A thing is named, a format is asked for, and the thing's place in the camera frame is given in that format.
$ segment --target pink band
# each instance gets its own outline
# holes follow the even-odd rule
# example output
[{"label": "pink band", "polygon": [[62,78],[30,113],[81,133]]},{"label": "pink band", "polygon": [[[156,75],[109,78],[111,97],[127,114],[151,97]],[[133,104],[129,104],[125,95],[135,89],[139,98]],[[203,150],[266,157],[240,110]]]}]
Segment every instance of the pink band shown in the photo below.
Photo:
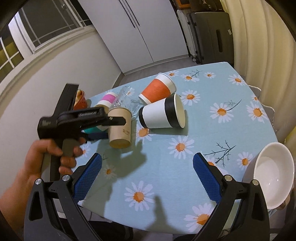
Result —
[{"label": "pink band", "polygon": [[114,95],[107,94],[107,95],[104,95],[104,97],[101,100],[107,100],[110,103],[113,103],[113,101],[115,100],[115,98],[116,97]]}]

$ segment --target white cabinet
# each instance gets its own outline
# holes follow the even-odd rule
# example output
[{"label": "white cabinet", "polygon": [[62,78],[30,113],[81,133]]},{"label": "white cabinet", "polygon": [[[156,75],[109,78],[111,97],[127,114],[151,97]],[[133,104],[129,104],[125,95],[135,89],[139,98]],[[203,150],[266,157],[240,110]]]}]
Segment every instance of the white cabinet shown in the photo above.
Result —
[{"label": "white cabinet", "polygon": [[169,0],[78,0],[123,73],[187,55]]}]

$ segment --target bowl rim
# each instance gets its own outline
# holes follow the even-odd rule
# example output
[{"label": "bowl rim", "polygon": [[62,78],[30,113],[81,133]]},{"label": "bowl rim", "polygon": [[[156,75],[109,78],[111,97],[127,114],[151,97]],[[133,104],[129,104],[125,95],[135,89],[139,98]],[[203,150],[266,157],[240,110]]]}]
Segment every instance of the bowl rim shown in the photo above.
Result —
[{"label": "bowl rim", "polygon": [[[272,145],[278,145],[278,146],[281,146],[283,147],[289,154],[289,157],[290,157],[290,162],[292,163],[292,166],[293,166],[293,176],[295,175],[295,167],[294,167],[294,160],[293,160],[293,157],[292,157],[292,154],[290,152],[290,150],[282,143],[280,142],[271,142],[269,143],[268,145],[266,145],[259,153],[257,159],[256,159],[256,163],[255,163],[255,167],[254,167],[254,173],[253,173],[253,179],[255,179],[255,174],[256,174],[256,170],[257,170],[257,165],[258,165],[258,160],[260,159],[260,157],[262,156],[263,152],[270,146]],[[280,199],[280,203],[278,205],[274,205],[274,206],[271,206],[271,207],[267,207],[267,209],[275,209],[277,208],[278,206],[280,206],[287,198],[287,196],[289,195],[291,189],[292,189],[292,186],[293,186],[293,183],[294,183],[294,178],[291,179],[290,183],[289,183],[289,189],[287,189],[287,193],[285,193],[284,197],[282,199]]]}]

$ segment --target wall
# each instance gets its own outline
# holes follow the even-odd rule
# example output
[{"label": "wall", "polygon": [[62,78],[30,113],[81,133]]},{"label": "wall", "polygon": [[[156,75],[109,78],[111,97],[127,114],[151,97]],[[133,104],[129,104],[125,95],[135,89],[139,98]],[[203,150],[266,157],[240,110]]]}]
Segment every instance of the wall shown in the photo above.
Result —
[{"label": "wall", "polygon": [[[24,69],[26,61],[13,71]],[[16,74],[13,71],[0,83],[2,96],[3,86]],[[53,114],[65,84],[79,83],[88,98],[112,88],[120,74],[96,31],[49,50],[21,74],[0,102],[0,195],[13,182],[31,143],[38,139],[39,119]]]}]

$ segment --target window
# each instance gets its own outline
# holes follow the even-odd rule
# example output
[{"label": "window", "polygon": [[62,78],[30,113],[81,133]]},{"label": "window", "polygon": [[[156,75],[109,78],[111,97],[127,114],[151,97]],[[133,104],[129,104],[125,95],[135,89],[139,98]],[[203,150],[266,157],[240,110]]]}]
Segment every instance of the window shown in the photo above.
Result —
[{"label": "window", "polygon": [[61,34],[92,24],[77,0],[29,0],[15,19],[33,53]]},{"label": "window", "polygon": [[12,71],[24,58],[18,51],[8,27],[0,36],[0,82]]}]

